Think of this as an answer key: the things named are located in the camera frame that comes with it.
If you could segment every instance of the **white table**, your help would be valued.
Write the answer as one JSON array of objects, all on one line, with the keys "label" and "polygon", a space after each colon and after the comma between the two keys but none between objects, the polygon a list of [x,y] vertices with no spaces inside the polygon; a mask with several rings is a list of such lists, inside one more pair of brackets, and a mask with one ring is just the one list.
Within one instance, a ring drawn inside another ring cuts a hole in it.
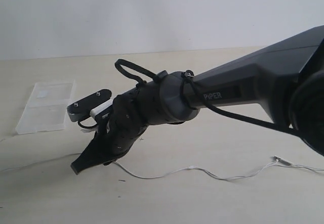
[{"label": "white table", "polygon": [[[38,81],[75,79],[75,100],[102,88],[111,89],[115,96],[135,85],[115,69],[117,58],[154,72],[191,69],[199,74],[257,49],[2,61],[0,167],[81,152],[93,137],[71,122],[65,130],[14,135]],[[269,119],[257,105],[228,109]],[[234,176],[268,163],[273,155],[324,167],[324,157],[299,139],[227,119],[208,109],[183,125],[150,126],[120,163],[144,176],[189,165],[219,176]],[[74,159],[0,173],[0,223],[314,224],[324,220],[324,176],[309,171],[272,167],[235,183],[214,180],[196,170],[139,180],[116,165],[94,167],[77,176],[70,168]]]}]

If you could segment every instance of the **black robotic arm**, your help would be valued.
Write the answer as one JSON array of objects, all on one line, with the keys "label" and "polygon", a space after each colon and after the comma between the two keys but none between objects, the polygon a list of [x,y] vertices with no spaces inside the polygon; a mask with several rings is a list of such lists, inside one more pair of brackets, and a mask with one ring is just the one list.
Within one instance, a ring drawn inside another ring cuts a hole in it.
[{"label": "black robotic arm", "polygon": [[[154,74],[129,61],[115,66],[136,86],[113,100],[107,89],[70,105],[70,119],[93,117],[93,140],[71,164],[82,170],[125,156],[150,125],[181,124],[200,108],[300,137],[324,155],[324,26],[312,28],[202,74]],[[145,82],[123,67],[150,77]],[[260,104],[273,123],[217,108]]]}]

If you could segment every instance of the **clear plastic box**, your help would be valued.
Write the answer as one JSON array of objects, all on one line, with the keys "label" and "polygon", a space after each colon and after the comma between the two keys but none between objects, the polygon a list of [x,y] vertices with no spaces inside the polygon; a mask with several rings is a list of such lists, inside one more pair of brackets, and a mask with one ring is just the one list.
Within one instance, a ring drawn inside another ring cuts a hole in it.
[{"label": "clear plastic box", "polygon": [[18,134],[65,129],[75,81],[37,82],[16,127]]}]

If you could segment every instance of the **black strap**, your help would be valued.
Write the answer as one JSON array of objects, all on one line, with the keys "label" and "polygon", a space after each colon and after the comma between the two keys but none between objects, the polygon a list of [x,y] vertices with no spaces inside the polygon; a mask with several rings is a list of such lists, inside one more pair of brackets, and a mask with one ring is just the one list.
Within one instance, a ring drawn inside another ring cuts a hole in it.
[{"label": "black strap", "polygon": [[143,75],[146,75],[152,79],[154,79],[154,77],[156,76],[155,73],[141,67],[141,66],[138,66],[130,61],[126,61],[124,59],[118,59],[116,62],[115,62],[115,67],[116,69],[122,74],[124,75],[125,77],[129,78],[129,79],[133,79],[133,80],[136,80],[139,84],[144,84],[145,81],[137,76],[137,75],[134,75],[134,74],[131,74],[129,73],[128,71],[126,71],[122,66],[126,66],[134,71],[137,71]]},{"label": "black strap", "polygon": [[198,91],[198,89],[195,86],[195,83],[192,81],[191,77],[188,77],[186,74],[183,74],[183,77],[184,77],[184,80],[187,83],[190,84],[190,86],[192,87],[195,95],[200,99],[200,101],[207,108],[214,111],[215,113],[218,113],[220,115],[223,115],[223,116],[226,116],[226,117],[229,117],[229,118],[232,118],[232,119],[237,119],[237,120],[244,121],[244,122],[247,122],[247,123],[250,123],[250,124],[255,124],[255,125],[258,125],[258,126],[268,128],[268,129],[277,130],[277,131],[280,131],[280,132],[283,132],[283,133],[287,133],[287,134],[302,138],[302,134],[299,131],[295,130],[295,129],[292,129],[292,128],[289,128],[289,127],[284,127],[284,126],[274,124],[274,123],[271,123],[271,122],[267,122],[267,121],[263,121],[263,120],[260,120],[260,119],[255,119],[255,118],[247,117],[247,116],[244,116],[244,115],[228,112],[228,111],[219,109],[219,108],[215,107],[214,105],[209,104],[207,102],[207,100],[203,97],[203,95]]}]

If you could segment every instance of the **white wall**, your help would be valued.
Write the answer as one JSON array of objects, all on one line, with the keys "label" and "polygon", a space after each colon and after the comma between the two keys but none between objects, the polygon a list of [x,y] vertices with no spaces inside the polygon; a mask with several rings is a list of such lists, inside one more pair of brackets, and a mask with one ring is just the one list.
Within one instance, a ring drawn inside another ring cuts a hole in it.
[{"label": "white wall", "polygon": [[263,46],[323,0],[0,0],[0,60]]}]

